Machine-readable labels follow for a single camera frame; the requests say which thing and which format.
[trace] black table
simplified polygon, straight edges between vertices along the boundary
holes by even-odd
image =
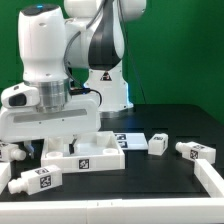
[[[148,155],[146,150],[125,151],[125,170],[64,174],[63,186],[30,196],[11,195],[6,187],[0,202],[208,197],[194,176],[194,163],[175,150],[179,141],[216,148],[214,168],[224,176],[224,126],[197,106],[136,105],[128,116],[103,119],[101,131],[143,132],[147,141],[155,133],[166,133],[168,149],[162,156]],[[13,162],[13,178],[40,167],[43,141],[33,144],[36,158]]]

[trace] green background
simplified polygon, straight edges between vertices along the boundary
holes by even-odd
[[[38,1],[1,0],[1,90],[22,81],[19,11],[36,3],[63,7],[63,0]],[[147,0],[127,30],[147,103],[198,105],[224,123],[224,0]],[[127,53],[124,71],[131,101],[144,103]],[[87,71],[76,73],[84,81]]]

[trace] white cube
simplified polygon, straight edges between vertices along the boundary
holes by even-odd
[[[148,154],[161,156],[168,147],[167,134],[155,134],[148,144]]]

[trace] cable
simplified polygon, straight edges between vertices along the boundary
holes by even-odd
[[[94,23],[94,21],[96,20],[96,18],[99,16],[100,11],[102,10],[102,8],[104,7],[106,0],[103,0],[96,12],[96,14],[94,15],[94,17],[91,19],[91,21],[87,24],[86,29],[89,29],[90,26],[92,26],[92,24]],[[66,50],[65,50],[65,54],[64,54],[64,65],[65,65],[65,72],[67,74],[67,76],[72,79],[75,83],[77,83],[80,87],[84,88],[83,85],[77,81],[72,74],[69,71],[69,62],[68,62],[68,54],[70,51],[70,48],[73,44],[73,42],[75,41],[76,38],[78,38],[81,35],[81,32],[78,31],[77,33],[75,33],[75,35],[71,38],[71,40],[69,41]]]
[[[81,88],[81,89],[71,89],[70,90],[70,94],[72,96],[75,96],[75,95],[81,95],[81,94],[87,94],[87,93],[90,93],[90,92],[95,92],[97,94],[99,94],[99,97],[100,97],[100,104],[99,106],[102,104],[102,95],[99,91],[95,90],[95,89],[90,89],[90,88]]]
[[[141,80],[140,80],[139,72],[138,72],[138,69],[137,69],[135,60],[133,58],[133,55],[132,55],[130,46],[128,44],[127,29],[126,29],[125,22],[124,22],[124,15],[123,15],[122,6],[121,6],[121,0],[118,0],[118,4],[119,4],[119,8],[120,8],[121,20],[122,20],[122,25],[123,25],[123,29],[124,29],[124,39],[125,39],[125,43],[126,43],[126,46],[127,46],[128,56],[129,56],[129,58],[131,60],[135,77],[136,77],[136,79],[138,81],[140,90],[142,92],[142,96],[143,96],[143,99],[144,99],[144,103],[147,104],[146,97],[145,97],[145,93],[144,93],[144,89],[143,89],[143,86],[142,86],[142,83],[141,83]]]

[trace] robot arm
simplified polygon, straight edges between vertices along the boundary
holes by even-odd
[[[122,59],[124,39],[120,27],[124,21],[139,18],[146,8],[146,0],[105,0],[101,14],[86,29],[90,18],[97,14],[102,0],[65,0],[67,14],[73,21],[66,24],[68,40],[79,31],[68,55],[69,66],[109,71]]]
[[[96,14],[101,5],[102,10]],[[72,96],[65,68],[69,65],[109,70],[120,62],[124,41],[118,0],[67,0],[65,6],[74,18],[72,22],[65,22],[60,7],[51,4],[31,6],[20,12],[24,82],[4,90],[1,96],[2,141],[71,136],[100,128],[98,95]],[[129,11],[124,12],[125,18],[130,19]]]

